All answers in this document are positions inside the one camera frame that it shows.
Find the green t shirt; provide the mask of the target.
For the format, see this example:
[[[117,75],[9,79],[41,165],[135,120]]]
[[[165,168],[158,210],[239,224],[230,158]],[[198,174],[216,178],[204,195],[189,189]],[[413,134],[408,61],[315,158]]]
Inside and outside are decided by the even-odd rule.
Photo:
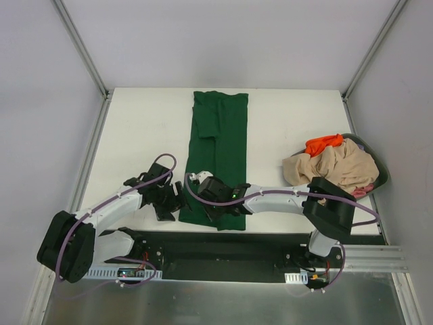
[[[185,171],[209,171],[226,185],[246,183],[248,94],[193,93]]]

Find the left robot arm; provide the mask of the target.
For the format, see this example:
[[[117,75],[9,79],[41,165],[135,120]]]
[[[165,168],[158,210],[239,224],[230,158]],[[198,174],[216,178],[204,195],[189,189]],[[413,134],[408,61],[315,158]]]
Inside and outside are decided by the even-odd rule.
[[[88,209],[55,214],[37,253],[37,261],[69,283],[78,282],[91,266],[111,259],[127,263],[146,260],[143,237],[127,227],[112,231],[123,217],[153,207],[158,221],[174,221],[187,206],[181,181],[170,169],[153,163],[138,177],[126,180],[116,193]]]

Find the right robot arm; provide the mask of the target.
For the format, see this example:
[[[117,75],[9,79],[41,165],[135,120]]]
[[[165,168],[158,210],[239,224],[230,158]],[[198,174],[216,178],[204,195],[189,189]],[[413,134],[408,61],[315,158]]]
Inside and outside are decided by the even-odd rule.
[[[216,221],[223,215],[291,213],[305,216],[315,227],[304,250],[312,267],[325,263],[331,250],[350,236],[356,200],[322,177],[310,184],[292,187],[264,187],[243,183],[230,187],[208,171],[191,174],[197,186],[193,197],[203,204],[207,217]]]

